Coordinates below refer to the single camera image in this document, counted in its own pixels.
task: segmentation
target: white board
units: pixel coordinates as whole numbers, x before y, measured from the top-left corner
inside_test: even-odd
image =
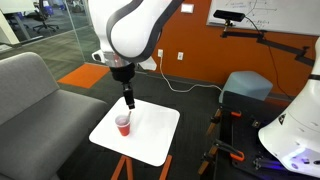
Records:
[[[244,13],[260,30],[320,35],[320,0],[212,0],[207,25],[224,24],[216,10]],[[233,24],[254,29],[246,18]]]

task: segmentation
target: gray couch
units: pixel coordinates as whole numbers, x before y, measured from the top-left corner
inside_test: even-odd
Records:
[[[40,56],[0,61],[0,179],[57,179],[107,113],[103,101],[61,90]]]

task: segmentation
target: red cup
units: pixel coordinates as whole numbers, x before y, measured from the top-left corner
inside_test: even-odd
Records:
[[[127,136],[130,133],[129,116],[117,116],[115,122],[122,136]]]

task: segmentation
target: gray stool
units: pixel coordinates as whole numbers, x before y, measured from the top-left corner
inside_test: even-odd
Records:
[[[253,71],[238,71],[230,74],[219,97],[222,103],[224,91],[231,91],[237,94],[264,101],[270,90],[272,83],[260,74]]]

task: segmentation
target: white robot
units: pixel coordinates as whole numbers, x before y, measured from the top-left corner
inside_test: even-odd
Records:
[[[307,84],[258,135],[286,169],[320,178],[320,38],[315,49],[316,61]]]
[[[93,58],[108,65],[122,82],[134,108],[130,79],[134,63],[147,60],[166,21],[183,0],[90,0],[89,10],[101,50]],[[279,116],[260,129],[264,147],[290,171],[320,177],[320,40],[316,63],[305,88]]]
[[[123,84],[129,109],[134,108],[130,79],[134,63],[147,60],[162,27],[183,0],[90,0],[89,10],[101,50],[95,60],[110,67],[113,78]]]

